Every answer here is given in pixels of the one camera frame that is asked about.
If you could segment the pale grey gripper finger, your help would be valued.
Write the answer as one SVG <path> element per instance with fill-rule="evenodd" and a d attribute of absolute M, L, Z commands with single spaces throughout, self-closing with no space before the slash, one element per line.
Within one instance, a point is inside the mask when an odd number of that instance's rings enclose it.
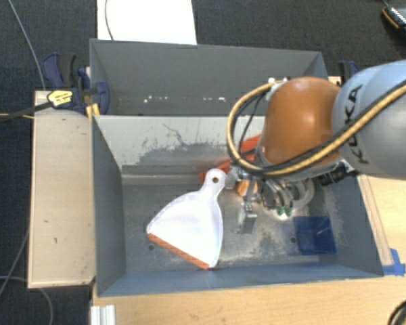
<path fill-rule="evenodd" d="M 234 228 L 234 232 L 236 234 L 241 234 L 244 226 L 244 220 L 245 220 L 245 211 L 243 207 L 240 207 L 236 211 L 236 225 Z"/>
<path fill-rule="evenodd" d="M 251 234 L 258 215 L 250 206 L 245 207 L 244 233 Z"/>

